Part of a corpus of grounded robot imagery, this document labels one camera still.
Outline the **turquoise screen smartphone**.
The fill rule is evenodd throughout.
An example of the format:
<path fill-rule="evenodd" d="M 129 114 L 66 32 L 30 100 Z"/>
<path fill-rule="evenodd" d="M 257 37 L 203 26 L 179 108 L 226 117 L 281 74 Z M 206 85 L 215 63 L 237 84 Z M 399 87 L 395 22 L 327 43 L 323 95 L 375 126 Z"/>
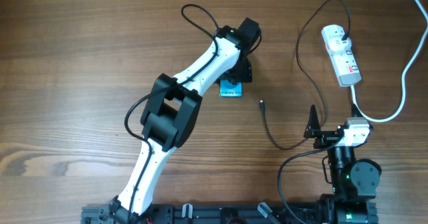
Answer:
<path fill-rule="evenodd" d="M 240 98 L 243 95 L 242 83 L 237 82 L 236 84 L 229 80 L 221 80 L 219 83 L 219 95 L 222 98 Z"/>

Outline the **white power strip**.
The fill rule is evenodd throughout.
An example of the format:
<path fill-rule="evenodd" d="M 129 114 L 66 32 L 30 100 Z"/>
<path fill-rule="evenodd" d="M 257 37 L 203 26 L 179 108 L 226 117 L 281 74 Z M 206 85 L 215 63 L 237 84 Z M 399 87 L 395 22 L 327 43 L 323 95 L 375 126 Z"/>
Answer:
<path fill-rule="evenodd" d="M 326 47 L 328 39 L 332 37 L 343 38 L 345 31 L 339 25 L 327 25 L 322 29 L 321 34 Z M 351 87 L 362 80 L 359 67 L 351 49 L 346 54 L 330 55 L 328 53 L 328 56 L 332 62 L 340 87 Z"/>

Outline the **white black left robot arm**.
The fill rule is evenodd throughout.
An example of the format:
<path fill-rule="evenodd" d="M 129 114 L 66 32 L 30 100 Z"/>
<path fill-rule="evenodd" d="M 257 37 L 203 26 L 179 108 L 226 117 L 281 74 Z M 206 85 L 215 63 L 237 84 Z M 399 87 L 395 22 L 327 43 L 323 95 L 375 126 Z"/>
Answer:
<path fill-rule="evenodd" d="M 219 84 L 221 96 L 241 96 L 228 90 L 252 81 L 251 48 L 261 41 L 261 28 L 247 18 L 238 28 L 228 25 L 215 32 L 209 49 L 191 66 L 154 82 L 142 112 L 142 147 L 125 189 L 112 199 L 109 212 L 117 223 L 140 223 L 152 204 L 159 177 L 172 153 L 190 137 L 203 94 Z"/>

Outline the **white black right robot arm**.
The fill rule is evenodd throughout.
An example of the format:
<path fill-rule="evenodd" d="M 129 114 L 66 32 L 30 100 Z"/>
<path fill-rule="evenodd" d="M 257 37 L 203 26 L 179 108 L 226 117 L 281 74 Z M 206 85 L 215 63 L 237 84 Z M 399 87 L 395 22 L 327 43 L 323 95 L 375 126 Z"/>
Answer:
<path fill-rule="evenodd" d="M 321 129 L 315 106 L 311 106 L 305 138 L 313 138 L 314 149 L 326 150 L 332 185 L 331 195 L 323 194 L 318 201 L 323 223 L 379 222 L 376 204 L 371 200 L 377 195 L 382 168 L 367 158 L 357 159 L 354 149 L 367 143 L 373 130 L 368 120 L 355 105 L 352 116 L 334 131 Z"/>

